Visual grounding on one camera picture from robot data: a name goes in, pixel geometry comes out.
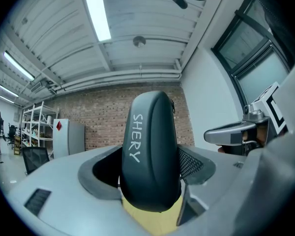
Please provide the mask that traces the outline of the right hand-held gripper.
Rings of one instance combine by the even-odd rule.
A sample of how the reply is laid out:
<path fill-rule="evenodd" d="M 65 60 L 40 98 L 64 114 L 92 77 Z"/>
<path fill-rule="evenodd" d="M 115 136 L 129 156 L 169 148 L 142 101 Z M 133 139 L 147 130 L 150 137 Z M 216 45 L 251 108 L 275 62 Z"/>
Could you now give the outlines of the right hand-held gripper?
<path fill-rule="evenodd" d="M 244 106 L 241 121 L 207 130 L 204 140 L 210 144 L 222 146 L 241 146 L 244 144 L 259 145 L 256 141 L 243 141 L 244 131 L 256 128 L 259 125 L 267 126 L 267 142 L 276 138 L 286 126 L 273 94 L 279 89 L 279 84 L 274 82 L 266 88 L 251 104 Z"/>

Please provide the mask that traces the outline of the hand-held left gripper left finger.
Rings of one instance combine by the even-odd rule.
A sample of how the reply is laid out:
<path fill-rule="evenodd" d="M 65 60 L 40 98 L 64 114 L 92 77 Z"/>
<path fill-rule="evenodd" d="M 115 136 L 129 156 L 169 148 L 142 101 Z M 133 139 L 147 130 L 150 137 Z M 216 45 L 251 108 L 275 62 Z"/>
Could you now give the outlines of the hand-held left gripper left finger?
<path fill-rule="evenodd" d="M 118 179 L 121 174 L 122 146 L 107 149 L 85 161 L 78 170 L 83 188 L 100 200 L 121 200 Z"/>

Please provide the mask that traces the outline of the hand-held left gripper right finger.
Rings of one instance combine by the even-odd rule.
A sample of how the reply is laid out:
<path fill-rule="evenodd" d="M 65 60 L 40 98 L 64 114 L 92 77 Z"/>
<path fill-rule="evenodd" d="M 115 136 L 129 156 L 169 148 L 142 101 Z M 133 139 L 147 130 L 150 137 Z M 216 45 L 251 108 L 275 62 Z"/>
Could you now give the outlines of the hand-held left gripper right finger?
<path fill-rule="evenodd" d="M 210 159 L 193 152 L 186 146 L 178 145 L 180 176 L 187 185 L 204 184 L 210 179 L 216 165 Z"/>

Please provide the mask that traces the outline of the person's right hand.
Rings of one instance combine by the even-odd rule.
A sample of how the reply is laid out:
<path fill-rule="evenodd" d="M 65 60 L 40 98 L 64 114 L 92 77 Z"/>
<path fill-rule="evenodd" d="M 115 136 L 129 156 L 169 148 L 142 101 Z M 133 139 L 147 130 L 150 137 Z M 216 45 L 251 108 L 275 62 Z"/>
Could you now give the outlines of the person's right hand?
<path fill-rule="evenodd" d="M 244 131 L 242 134 L 243 141 L 256 141 L 262 147 L 266 143 L 267 138 L 267 126 L 259 125 L 256 128 Z"/>

